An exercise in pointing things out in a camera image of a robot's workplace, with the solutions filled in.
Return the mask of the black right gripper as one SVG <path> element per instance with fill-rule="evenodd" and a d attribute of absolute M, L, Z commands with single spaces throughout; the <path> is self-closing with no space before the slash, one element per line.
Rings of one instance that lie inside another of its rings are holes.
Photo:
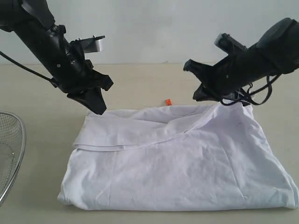
<path fill-rule="evenodd" d="M 262 78 L 262 56 L 258 52 L 243 52 L 227 56 L 213 66 L 189 59 L 183 71 L 201 81 L 193 100 L 220 102 L 222 96 Z"/>

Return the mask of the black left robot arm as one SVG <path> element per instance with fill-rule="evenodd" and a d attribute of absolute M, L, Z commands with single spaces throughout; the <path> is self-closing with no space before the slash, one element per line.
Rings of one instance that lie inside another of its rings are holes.
<path fill-rule="evenodd" d="M 67 98 L 75 100 L 95 114 L 107 109 L 102 90 L 108 91 L 112 79 L 93 68 L 87 53 L 101 51 L 105 36 L 93 36 L 68 42 L 64 25 L 55 19 L 45 0 L 2 0 L 0 2 L 0 29 L 15 32 L 51 74 L 51 78 L 16 62 L 4 53 L 8 61 L 31 72 L 59 88 Z"/>

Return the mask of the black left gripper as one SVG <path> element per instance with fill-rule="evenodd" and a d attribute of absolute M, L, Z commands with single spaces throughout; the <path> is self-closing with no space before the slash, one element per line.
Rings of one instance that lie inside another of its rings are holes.
<path fill-rule="evenodd" d="M 97 115 L 102 115 L 107 107 L 101 89 L 107 91 L 114 84 L 109 75 L 94 69 L 89 59 L 74 60 L 66 71 L 61 71 L 50 82 L 72 99 Z"/>

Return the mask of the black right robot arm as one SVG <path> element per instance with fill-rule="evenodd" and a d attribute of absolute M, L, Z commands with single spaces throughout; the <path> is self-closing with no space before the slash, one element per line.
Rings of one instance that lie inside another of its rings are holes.
<path fill-rule="evenodd" d="M 267 89 L 265 103 L 272 83 L 299 68 L 299 23 L 291 18 L 274 24 L 249 48 L 226 33 L 219 34 L 214 43 L 227 53 L 218 63 L 211 66 L 190 59 L 184 64 L 183 70 L 201 82 L 193 94 L 198 102 L 258 105 L 253 95 Z"/>

